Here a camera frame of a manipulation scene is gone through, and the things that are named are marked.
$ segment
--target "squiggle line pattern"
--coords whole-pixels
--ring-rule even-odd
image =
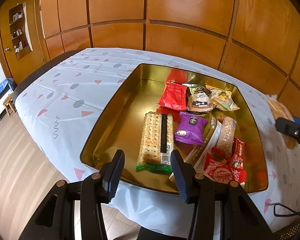
[[[54,131],[54,133],[53,133],[53,135],[55,135],[55,138],[54,139],[56,139],[56,138],[58,138],[58,134],[57,134],[57,132],[58,132],[58,130],[59,130],[59,128],[57,128],[57,126],[59,125],[59,123],[58,123],[58,121],[59,121],[59,117],[58,116],[56,116],[56,121],[55,121],[55,123],[56,123],[56,125],[53,127],[54,129],[55,129],[55,131]]]

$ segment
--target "plastic bag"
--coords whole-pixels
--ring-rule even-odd
[[[289,110],[286,108],[286,106],[277,101],[277,95],[267,95],[266,97],[268,105],[270,106],[272,115],[275,120],[277,120],[279,117],[282,117],[294,122],[293,117],[290,114]],[[282,133],[281,136],[288,149],[293,150],[297,146],[297,140]]]
[[[222,90],[212,86],[206,85],[207,89],[211,91],[210,99],[216,103],[216,107],[221,110],[234,111],[240,109],[232,100],[231,91]]]
[[[173,118],[171,114],[149,112],[145,116],[137,170],[172,171],[170,155],[173,151]]]
[[[230,160],[232,156],[232,144],[237,121],[226,116],[223,120],[220,137],[216,148],[225,154],[225,159]]]

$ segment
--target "cracker package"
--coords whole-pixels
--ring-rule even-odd
[[[147,113],[136,169],[172,171],[170,155],[173,147],[172,114]]]
[[[231,91],[222,90],[212,86],[206,85],[206,88],[211,91],[210,99],[217,104],[216,108],[223,111],[234,111],[240,109],[232,100]]]

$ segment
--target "red snack package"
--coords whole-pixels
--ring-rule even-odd
[[[231,180],[235,180],[238,183],[245,182],[247,172],[241,169],[237,169],[233,166],[226,165],[212,159],[208,153],[206,157],[206,163],[204,164],[203,171],[205,171],[216,182],[227,184]]]
[[[234,138],[232,145],[232,158],[230,165],[243,170],[243,153],[245,143],[238,138]]]
[[[219,150],[219,149],[217,149],[215,147],[212,147],[211,151],[213,153],[215,153],[216,155],[218,155],[219,157],[225,159],[227,161],[227,163],[229,163],[231,161],[231,159],[227,158],[226,154],[223,151],[221,151],[221,150]]]
[[[165,83],[163,94],[158,103],[159,106],[164,106],[174,110],[182,111],[187,109],[186,105],[186,86],[176,83]]]

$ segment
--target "wrapped snack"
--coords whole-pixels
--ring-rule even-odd
[[[237,122],[229,116],[223,120],[220,137],[217,142],[216,148],[225,154],[225,159],[231,159],[232,144],[234,139],[234,131]]]
[[[221,110],[234,111],[240,109],[232,100],[231,91],[222,90],[206,85],[206,88],[211,91],[210,99],[216,103],[216,107]]]
[[[184,159],[184,162],[190,163],[197,172],[203,170],[207,151],[216,145],[221,130],[221,123],[214,118],[211,113],[207,114],[205,118],[208,119],[208,123],[203,132],[204,145],[195,146]],[[169,179],[175,183],[173,173],[170,175]]]
[[[173,151],[173,119],[171,114],[149,112],[143,125],[136,169],[172,171],[170,155]]]
[[[186,110],[186,89],[186,86],[166,82],[158,105],[178,111]]]
[[[270,106],[271,112],[275,120],[277,120],[279,117],[282,117],[294,122],[293,117],[290,114],[289,110],[285,107],[284,104],[277,101],[276,95],[267,96],[267,102],[268,105]],[[293,150],[297,146],[298,143],[297,140],[282,133],[281,136],[288,149]]]
[[[203,127],[208,120],[185,112],[180,112],[180,118],[180,124],[174,134],[175,139],[183,143],[203,145]]]
[[[242,183],[245,182],[247,177],[247,172],[245,170],[217,162],[209,153],[207,154],[203,171],[205,171],[216,182],[224,184],[227,184],[231,180]]]
[[[243,170],[243,153],[245,143],[238,138],[234,138],[232,146],[232,158],[230,165]]]
[[[208,89],[199,85],[188,87],[188,110],[192,112],[208,112],[213,110],[214,104],[209,98],[208,91]]]

